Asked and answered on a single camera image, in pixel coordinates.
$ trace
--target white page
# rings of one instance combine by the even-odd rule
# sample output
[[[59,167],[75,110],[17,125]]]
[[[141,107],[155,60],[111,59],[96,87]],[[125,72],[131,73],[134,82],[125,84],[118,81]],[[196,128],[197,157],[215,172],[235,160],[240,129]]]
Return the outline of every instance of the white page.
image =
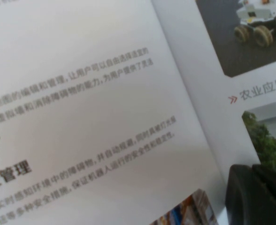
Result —
[[[149,1],[1,2],[0,99],[0,221],[149,224],[198,188],[223,210],[225,184]]]
[[[259,163],[242,120],[245,111],[254,113],[259,123],[266,122],[271,134],[268,138],[276,139],[276,35],[268,48],[256,45],[251,33],[245,45],[236,42],[234,28],[239,25],[236,10],[241,7],[236,0],[153,3],[227,181],[232,164]],[[265,90],[267,82],[273,83],[273,91]],[[244,99],[244,91],[250,97]]]

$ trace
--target white robot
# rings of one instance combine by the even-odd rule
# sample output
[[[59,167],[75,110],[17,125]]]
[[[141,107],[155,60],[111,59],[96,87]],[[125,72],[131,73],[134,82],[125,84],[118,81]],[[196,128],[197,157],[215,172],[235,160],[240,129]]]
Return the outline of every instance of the white robot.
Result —
[[[253,32],[256,43],[268,47],[273,43],[276,32],[276,0],[239,0],[243,5],[237,10],[240,25],[234,35],[240,43],[245,43]]]

